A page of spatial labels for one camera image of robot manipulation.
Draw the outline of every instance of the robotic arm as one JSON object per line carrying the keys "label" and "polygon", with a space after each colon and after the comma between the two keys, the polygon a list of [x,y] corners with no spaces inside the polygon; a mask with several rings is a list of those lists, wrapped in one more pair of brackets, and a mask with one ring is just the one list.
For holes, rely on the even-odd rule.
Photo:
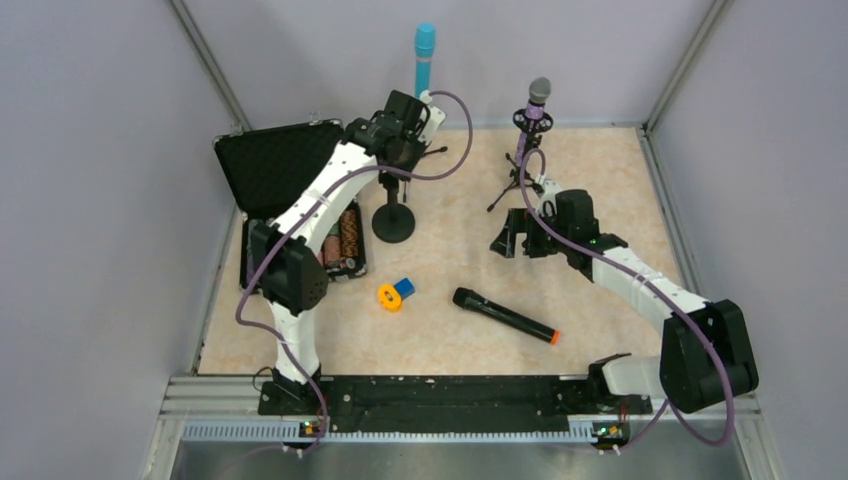
{"label": "robotic arm", "polygon": [[[283,334],[293,356],[310,375],[320,367],[315,351],[314,307],[327,293],[329,277],[316,255],[332,225],[338,220],[354,196],[377,178],[378,166],[389,166],[411,172],[433,140],[445,114],[432,105],[429,92],[420,99],[392,91],[383,110],[369,120],[358,118],[345,129],[344,135],[326,167],[301,195],[292,208],[277,217],[271,225],[261,225],[252,232],[251,241],[258,248],[254,260],[261,262],[282,235],[309,215],[315,201],[320,207],[296,230],[282,250],[262,274],[262,293],[271,304],[276,329]],[[353,172],[373,167],[350,178]],[[380,173],[381,183],[396,182],[390,173]],[[324,193],[338,186],[329,196]],[[277,346],[275,377],[294,389],[307,383],[300,371]]]}
{"label": "robotic arm", "polygon": [[606,287],[628,301],[662,337],[660,356],[636,357],[619,354],[589,367],[589,380],[600,398],[650,395],[668,398],[679,410],[692,413],[724,400],[718,372],[701,343],[671,307],[654,292],[653,284],[677,307],[688,314],[710,340],[727,370],[733,395],[750,392],[759,377],[754,363],[745,320],[730,300],[710,302],[665,278],[645,264],[627,242],[601,233],[594,216],[592,197],[585,190],[562,190],[541,176],[536,208],[539,216],[556,233],[599,256],[637,272],[643,280],[598,258],[586,255],[551,238],[530,218],[524,208],[509,210],[506,224],[491,250],[506,258],[515,256],[516,235],[525,233],[523,253],[531,258],[562,253],[568,265],[589,281]]}

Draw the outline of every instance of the case lid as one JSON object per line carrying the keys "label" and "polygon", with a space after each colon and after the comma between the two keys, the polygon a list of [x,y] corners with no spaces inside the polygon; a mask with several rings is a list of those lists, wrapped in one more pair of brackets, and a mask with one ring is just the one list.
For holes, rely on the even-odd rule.
{"label": "case lid", "polygon": [[302,123],[219,137],[215,154],[239,209],[249,218],[288,210],[330,160],[341,121]]}

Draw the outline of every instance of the beige table surface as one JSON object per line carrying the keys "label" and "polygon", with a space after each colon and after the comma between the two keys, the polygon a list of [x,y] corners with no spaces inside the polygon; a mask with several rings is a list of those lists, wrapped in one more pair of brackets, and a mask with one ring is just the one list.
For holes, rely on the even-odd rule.
{"label": "beige table surface", "polygon": [[[316,343],[325,374],[573,374],[605,356],[658,354],[659,335],[625,301],[568,267],[565,256],[504,259],[489,251],[507,209],[522,206],[510,192],[492,213],[486,207],[508,182],[504,153],[515,149],[517,129],[475,132],[467,162],[437,182],[415,181],[408,206],[417,226],[397,245],[370,229],[371,214],[385,203],[372,182],[359,195],[366,227],[368,274],[331,284],[316,307]],[[465,132],[443,131],[416,172],[434,174],[456,162]],[[601,231],[616,233],[649,265],[679,282],[668,238],[633,129],[555,129],[544,136],[548,175],[563,188],[584,188],[594,199]],[[538,170],[538,160],[530,169]],[[253,374],[273,365],[274,338],[239,326],[241,229],[233,229],[199,366],[201,374]],[[377,302],[377,288],[409,277],[416,293],[399,313]],[[548,345],[451,302],[459,287],[523,313],[561,332]],[[265,300],[254,295],[246,318],[273,325]]]}

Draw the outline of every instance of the black case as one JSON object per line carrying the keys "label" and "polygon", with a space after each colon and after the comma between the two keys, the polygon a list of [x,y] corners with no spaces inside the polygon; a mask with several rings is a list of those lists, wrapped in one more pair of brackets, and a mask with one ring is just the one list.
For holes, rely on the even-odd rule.
{"label": "black case", "polygon": [[[333,154],[344,129],[339,120],[323,120],[284,127],[254,130],[215,139],[215,154],[236,204],[245,213],[239,285],[247,288],[254,265],[250,254],[250,230],[291,208]],[[359,230],[359,258],[354,268],[328,270],[331,280],[355,278],[367,271],[362,213],[354,209]]]}

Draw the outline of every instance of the gray floor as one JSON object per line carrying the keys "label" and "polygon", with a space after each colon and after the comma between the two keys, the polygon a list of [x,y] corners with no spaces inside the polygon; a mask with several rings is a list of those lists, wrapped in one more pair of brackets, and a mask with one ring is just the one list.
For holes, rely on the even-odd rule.
{"label": "gray floor", "polygon": [[[721,425],[703,428],[718,437]],[[250,443],[187,442],[172,480],[213,479]],[[675,422],[661,422],[619,458],[568,451],[564,445],[333,444],[304,460],[267,451],[234,466],[225,479],[748,479],[736,441],[704,446]]]}

